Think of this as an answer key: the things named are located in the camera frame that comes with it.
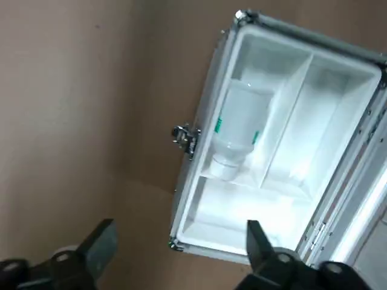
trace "case hinge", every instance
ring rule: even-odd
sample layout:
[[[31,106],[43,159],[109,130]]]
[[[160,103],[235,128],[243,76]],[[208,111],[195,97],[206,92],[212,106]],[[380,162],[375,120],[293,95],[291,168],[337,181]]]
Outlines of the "case hinge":
[[[386,108],[384,108],[383,111],[377,116],[376,121],[375,121],[374,125],[372,126],[371,131],[368,133],[367,144],[369,144],[369,142],[372,140],[372,138],[376,132],[376,129],[379,127],[380,121],[382,120],[385,113],[386,113]]]
[[[194,130],[189,129],[189,124],[186,123],[183,126],[175,126],[172,130],[173,142],[179,145],[179,148],[183,149],[185,153],[189,155],[189,159],[193,160],[195,148],[198,144],[201,131],[196,128]]]
[[[313,251],[314,247],[318,244],[318,242],[320,241],[320,238],[322,237],[322,232],[324,231],[326,225],[327,224],[324,222],[321,224],[321,226],[319,227],[319,231],[317,232],[317,234],[314,236],[314,239],[312,240],[312,244],[310,245],[309,250]]]
[[[178,246],[178,240],[176,239],[176,237],[169,237],[168,246],[174,251],[178,251],[178,252],[184,251],[184,248],[182,246]]]

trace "metal latch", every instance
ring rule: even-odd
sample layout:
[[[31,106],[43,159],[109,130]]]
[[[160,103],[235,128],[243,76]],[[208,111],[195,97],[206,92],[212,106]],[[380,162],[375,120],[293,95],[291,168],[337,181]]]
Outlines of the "metal latch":
[[[315,235],[314,239],[312,240],[312,244],[310,245],[310,250],[312,251],[314,249],[314,247],[317,245],[317,243],[319,242],[320,238],[322,237],[322,232],[324,231],[324,228],[326,226],[326,223],[322,223],[320,228],[319,228],[319,231],[317,232],[317,234]]]
[[[371,139],[373,138],[373,136],[376,132],[376,129],[379,127],[380,121],[382,120],[383,116],[386,114],[386,110],[387,109],[384,108],[383,111],[377,116],[376,121],[371,128],[371,131],[368,133],[368,137],[367,137],[367,141],[366,141],[367,144],[369,144],[369,142],[371,142]]]
[[[195,148],[198,144],[201,131],[199,129],[189,130],[189,124],[183,126],[175,126],[172,130],[173,142],[179,145],[189,155],[189,159],[193,160]]]

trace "white foam insert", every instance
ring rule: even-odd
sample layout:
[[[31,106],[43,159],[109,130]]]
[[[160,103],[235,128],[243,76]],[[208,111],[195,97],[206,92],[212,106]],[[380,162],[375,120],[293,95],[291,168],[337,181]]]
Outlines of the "white foam insert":
[[[230,182],[209,172],[210,134],[177,236],[246,254],[246,221],[256,219],[274,246],[295,250],[381,73],[260,28],[245,27],[238,37],[231,77],[275,92],[268,123]]]

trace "green label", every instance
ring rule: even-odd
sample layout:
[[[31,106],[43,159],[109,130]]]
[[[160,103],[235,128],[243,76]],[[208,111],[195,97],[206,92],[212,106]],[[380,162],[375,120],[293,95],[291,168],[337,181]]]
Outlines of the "green label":
[[[256,140],[258,139],[258,136],[259,136],[259,131],[255,131],[253,142],[252,142],[253,145],[255,144]]]
[[[219,133],[219,129],[221,125],[222,125],[222,119],[218,118],[218,121],[216,122],[216,126],[215,126],[216,133]]]

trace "plastic bottle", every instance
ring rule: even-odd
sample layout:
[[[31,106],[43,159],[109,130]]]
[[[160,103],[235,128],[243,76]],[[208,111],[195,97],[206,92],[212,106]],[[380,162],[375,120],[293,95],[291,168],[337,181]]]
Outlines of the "plastic bottle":
[[[235,178],[265,128],[273,92],[231,80],[213,136],[213,176]]]

